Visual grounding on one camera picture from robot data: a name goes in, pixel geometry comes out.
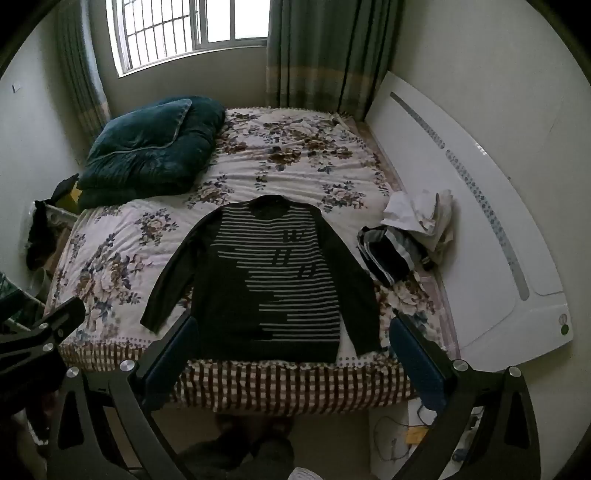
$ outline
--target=power cord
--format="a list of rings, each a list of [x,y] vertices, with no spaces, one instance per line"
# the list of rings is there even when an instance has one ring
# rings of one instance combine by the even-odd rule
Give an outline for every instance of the power cord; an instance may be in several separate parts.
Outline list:
[[[378,456],[379,456],[379,459],[381,461],[383,461],[383,462],[395,462],[396,460],[401,460],[401,459],[405,458],[408,455],[408,453],[410,452],[411,447],[410,447],[410,445],[407,445],[407,451],[406,451],[406,453],[404,453],[403,455],[397,457],[397,456],[394,455],[394,447],[396,446],[396,439],[394,439],[391,442],[391,444],[392,444],[392,452],[391,452],[390,458],[387,458],[384,455],[382,455],[382,452],[380,452],[380,450],[379,450],[378,441],[377,441],[378,424],[381,421],[383,421],[383,420],[389,420],[389,421],[395,423],[396,425],[400,425],[401,427],[410,428],[410,427],[421,427],[421,426],[424,426],[424,427],[427,427],[429,429],[429,428],[431,428],[431,426],[428,425],[427,423],[425,423],[425,421],[421,418],[420,412],[421,412],[421,409],[423,407],[424,407],[424,405],[421,403],[421,405],[419,406],[419,408],[417,410],[417,416],[418,416],[418,419],[421,420],[422,425],[408,425],[408,424],[402,423],[402,422],[400,422],[398,420],[394,420],[389,415],[384,415],[384,416],[382,416],[382,417],[380,417],[378,419],[378,421],[374,425],[373,437],[374,437],[374,447],[375,447],[376,452],[378,452]]]

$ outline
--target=green curtain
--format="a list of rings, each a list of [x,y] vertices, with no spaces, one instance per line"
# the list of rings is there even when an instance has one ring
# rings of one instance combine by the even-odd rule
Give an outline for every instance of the green curtain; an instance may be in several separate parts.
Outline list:
[[[402,0],[271,0],[267,101],[365,117],[388,71]]]
[[[57,11],[57,45],[62,71],[90,149],[111,120],[111,113],[90,35],[89,1],[60,1]]]

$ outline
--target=mattress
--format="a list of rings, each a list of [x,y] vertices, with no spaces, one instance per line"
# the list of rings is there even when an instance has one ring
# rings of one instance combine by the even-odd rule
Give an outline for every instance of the mattress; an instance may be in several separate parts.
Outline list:
[[[220,205],[281,194],[318,206],[363,265],[355,247],[364,227],[379,224],[395,173],[338,115],[296,109],[228,110],[208,171],[184,195],[134,200],[86,210],[73,227],[51,284],[46,311],[73,296],[86,306],[80,327],[60,346],[69,365],[115,369],[138,359],[190,307],[188,289],[156,335],[140,325],[152,287],[180,242]],[[444,307],[432,275],[385,289],[375,282],[383,349],[357,357],[342,326],[331,364],[195,359],[179,378],[173,401],[214,411],[331,413],[385,406],[414,394],[388,347],[395,310],[413,314],[442,347]],[[228,291],[228,301],[232,292]]]

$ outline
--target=pillow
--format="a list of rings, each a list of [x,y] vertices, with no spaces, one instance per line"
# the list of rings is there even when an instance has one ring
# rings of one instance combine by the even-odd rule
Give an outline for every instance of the pillow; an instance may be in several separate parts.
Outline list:
[[[78,181],[81,207],[107,205],[88,202],[87,190],[104,190],[107,197],[121,190],[111,205],[188,191],[197,174],[209,165],[224,116],[219,102],[187,96],[162,100],[111,120],[96,139]]]
[[[114,118],[106,124],[88,154],[89,162],[142,148],[165,148],[177,138],[191,100],[149,106]]]

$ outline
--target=white headboard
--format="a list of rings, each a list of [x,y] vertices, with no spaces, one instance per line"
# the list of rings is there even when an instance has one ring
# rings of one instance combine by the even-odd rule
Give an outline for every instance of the white headboard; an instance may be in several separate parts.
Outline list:
[[[409,194],[450,189],[456,199],[454,241],[440,274],[462,358],[474,368],[497,371],[572,340],[550,252],[484,149],[392,73],[365,121]]]

